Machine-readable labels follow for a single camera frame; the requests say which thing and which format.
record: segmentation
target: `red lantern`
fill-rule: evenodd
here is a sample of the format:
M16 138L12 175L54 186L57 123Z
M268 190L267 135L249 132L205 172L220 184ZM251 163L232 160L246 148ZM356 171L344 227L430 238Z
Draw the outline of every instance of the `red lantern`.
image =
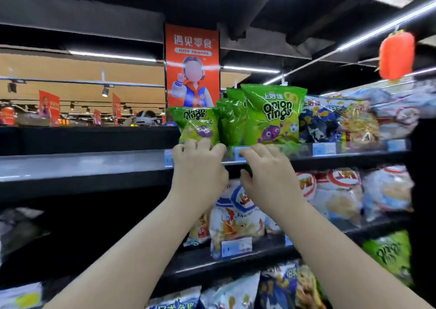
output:
M389 35L380 46L380 77L396 81L412 72L415 37L403 30Z

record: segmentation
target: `poster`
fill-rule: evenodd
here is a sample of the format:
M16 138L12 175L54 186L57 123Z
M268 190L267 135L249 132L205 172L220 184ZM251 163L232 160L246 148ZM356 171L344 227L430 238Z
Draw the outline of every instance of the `poster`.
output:
M165 25L169 107L213 107L220 98L218 31Z
M3 107L0 111L0 124L14 125L14 109L9 107Z
M94 114L92 116L92 123L97 125L102 124L102 114L98 109L94 109Z
M112 115L115 119L121 118L121 100L115 93L112 93Z
M39 114L46 119L50 119L51 125L59 125L61 110L59 97L39 90Z

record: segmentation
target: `shelf label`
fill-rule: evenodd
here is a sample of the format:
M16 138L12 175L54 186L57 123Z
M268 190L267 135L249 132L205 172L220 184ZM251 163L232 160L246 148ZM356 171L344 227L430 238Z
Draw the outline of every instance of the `shelf label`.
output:
M336 143L335 142L317 142L312 146L312 155L335 155L336 154Z
M221 257L251 252L253 250L252 240L253 237L245 237L237 240L221 241Z
M406 151L405 139L393 139L388 141L389 152L403 152Z
M164 157L165 168L172 168L172 167L174 167L173 150L172 149L164 150L164 156L163 157Z
M245 158L242 156L239 156L239 152L241 152L246 147L249 147L249 146L236 146L235 147L235 161L245 162Z
M292 241L289 239L287 235L285 235L285 246L288 247L292 245L293 245Z

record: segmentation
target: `sleeve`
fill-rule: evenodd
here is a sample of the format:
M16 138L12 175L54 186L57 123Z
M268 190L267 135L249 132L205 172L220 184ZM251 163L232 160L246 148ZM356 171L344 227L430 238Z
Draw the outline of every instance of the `sleeve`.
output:
M204 100L206 101L206 107L214 107L214 101L212 100L211 94L207 88L204 88Z
M169 93L175 98L184 98L186 95L186 86L183 85L183 82L176 80Z

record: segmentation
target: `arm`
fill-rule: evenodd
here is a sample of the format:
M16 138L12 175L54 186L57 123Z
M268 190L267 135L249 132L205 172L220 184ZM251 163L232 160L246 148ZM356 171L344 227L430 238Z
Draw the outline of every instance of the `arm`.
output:
M183 82L176 80L173 83L170 94L175 98L184 98L186 95L186 86L183 85Z
M143 309L184 236L228 182L225 146L210 147L210 139L177 145L167 198L45 308Z
M211 94L207 88L204 89L204 100L206 101L206 107L214 107L214 101L212 100Z
M319 214L277 147L256 145L243 155L244 189L280 225L319 279L335 309L432 308Z

